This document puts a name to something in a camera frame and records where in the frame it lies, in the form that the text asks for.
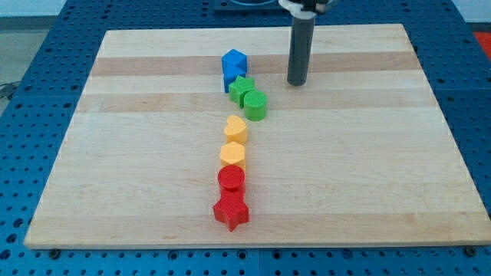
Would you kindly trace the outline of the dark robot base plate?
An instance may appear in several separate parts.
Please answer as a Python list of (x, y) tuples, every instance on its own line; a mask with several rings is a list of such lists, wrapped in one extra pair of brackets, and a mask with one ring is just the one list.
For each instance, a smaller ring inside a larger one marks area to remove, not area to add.
[(270, 12), (282, 10), (277, 0), (213, 0), (215, 13)]

